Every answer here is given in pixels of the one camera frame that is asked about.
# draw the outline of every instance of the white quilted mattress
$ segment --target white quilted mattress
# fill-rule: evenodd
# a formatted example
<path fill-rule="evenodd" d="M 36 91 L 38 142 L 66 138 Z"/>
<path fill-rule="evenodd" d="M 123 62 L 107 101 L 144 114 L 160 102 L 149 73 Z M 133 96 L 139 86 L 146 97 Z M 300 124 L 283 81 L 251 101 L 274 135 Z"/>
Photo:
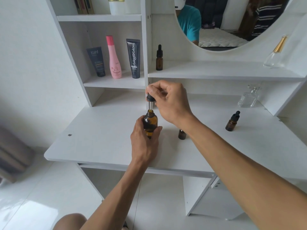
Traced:
<path fill-rule="evenodd" d="M 201 29 L 199 31 L 200 47 L 239 47 L 248 41 L 223 31 L 219 28 Z"/>

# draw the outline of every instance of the pink lotion bottle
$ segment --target pink lotion bottle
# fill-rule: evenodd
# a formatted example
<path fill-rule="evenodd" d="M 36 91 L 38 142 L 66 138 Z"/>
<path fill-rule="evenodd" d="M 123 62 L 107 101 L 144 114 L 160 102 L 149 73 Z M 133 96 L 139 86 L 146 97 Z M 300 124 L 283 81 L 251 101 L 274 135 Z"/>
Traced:
<path fill-rule="evenodd" d="M 113 36 L 107 35 L 106 41 L 109 48 L 111 75 L 114 79 L 119 79 L 122 77 L 122 69 L 116 55 Z"/>

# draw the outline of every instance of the round mirror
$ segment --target round mirror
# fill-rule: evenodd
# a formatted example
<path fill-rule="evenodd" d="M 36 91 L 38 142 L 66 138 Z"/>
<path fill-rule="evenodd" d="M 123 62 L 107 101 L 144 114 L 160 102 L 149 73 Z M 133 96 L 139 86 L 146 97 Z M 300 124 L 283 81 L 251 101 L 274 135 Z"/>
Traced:
<path fill-rule="evenodd" d="M 247 44 L 267 30 L 289 0 L 175 0 L 179 25 L 195 45 L 212 51 Z"/>

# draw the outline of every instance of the vanity table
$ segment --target vanity table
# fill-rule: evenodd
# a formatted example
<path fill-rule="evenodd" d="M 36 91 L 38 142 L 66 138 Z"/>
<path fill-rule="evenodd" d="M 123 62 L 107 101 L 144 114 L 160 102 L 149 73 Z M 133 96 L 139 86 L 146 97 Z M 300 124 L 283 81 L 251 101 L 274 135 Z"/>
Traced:
<path fill-rule="evenodd" d="M 135 121 L 147 112 L 144 89 L 161 79 L 183 83 L 192 112 L 205 125 L 251 159 L 291 181 L 307 180 L 307 146 L 278 117 L 307 75 L 307 0 L 293 0 L 282 16 L 262 35 L 228 51 L 207 51 L 189 42 L 174 14 L 174 0 L 141 0 L 141 14 L 77 15 L 73 0 L 67 8 L 47 0 L 88 106 L 75 117 L 45 152 L 53 161 L 80 167 L 125 171 L 131 161 L 130 134 Z M 283 34 L 285 67 L 267 69 L 263 61 Z M 113 35 L 123 75 L 97 77 L 86 49 L 102 47 L 109 64 L 106 35 Z M 141 40 L 141 78 L 133 79 L 126 38 Z M 163 70 L 155 70 L 158 45 Z M 239 108 L 248 84 L 262 87 L 254 108 Z M 240 110 L 233 132 L 225 130 Z M 186 215 L 202 214 L 233 219 L 243 210 L 198 152 L 191 139 L 178 139 L 174 125 L 154 109 L 163 130 L 159 152 L 147 173 L 183 177 Z"/>

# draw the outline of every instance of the tile grout line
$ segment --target tile grout line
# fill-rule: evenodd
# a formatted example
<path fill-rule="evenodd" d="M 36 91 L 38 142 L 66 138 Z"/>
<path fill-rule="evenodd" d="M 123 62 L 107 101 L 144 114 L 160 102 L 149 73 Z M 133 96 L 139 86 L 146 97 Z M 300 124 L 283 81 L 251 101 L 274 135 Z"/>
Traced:
<path fill-rule="evenodd" d="M 140 196 L 141 183 L 142 183 L 142 179 L 141 179 L 141 181 L 140 181 L 140 188 L 139 188 L 139 190 L 138 190 L 138 198 L 139 198 L 139 196 Z M 134 222 L 135 222 L 135 217 L 136 217 L 136 210 L 137 210 L 137 208 L 138 208 L 138 200 L 136 201 L 136 208 L 135 208 L 135 214 L 134 214 L 134 220 L 133 220 L 132 230 L 134 229 Z"/>
<path fill-rule="evenodd" d="M 36 186 L 39 184 L 39 182 L 43 179 L 43 177 L 45 176 L 45 174 L 49 171 L 49 169 L 51 168 L 51 166 L 53 165 L 54 162 L 52 162 L 48 168 L 48 170 L 46 170 L 46 172 L 42 175 L 42 177 L 38 180 L 38 182 L 35 184 L 35 186 L 33 187 L 33 189 L 29 192 L 28 196 L 25 198 L 25 200 L 21 203 L 21 205 L 18 207 L 17 211 L 13 214 L 13 216 L 10 218 L 10 220 L 6 223 L 6 225 L 2 228 L 2 230 L 4 230 L 6 228 L 6 226 L 9 224 L 9 222 L 13 219 L 13 217 L 15 216 L 15 214 L 19 211 L 20 207 L 24 204 L 24 202 L 28 199 L 28 197 L 30 196 L 30 194 L 33 192 L 33 190 L 36 188 Z"/>

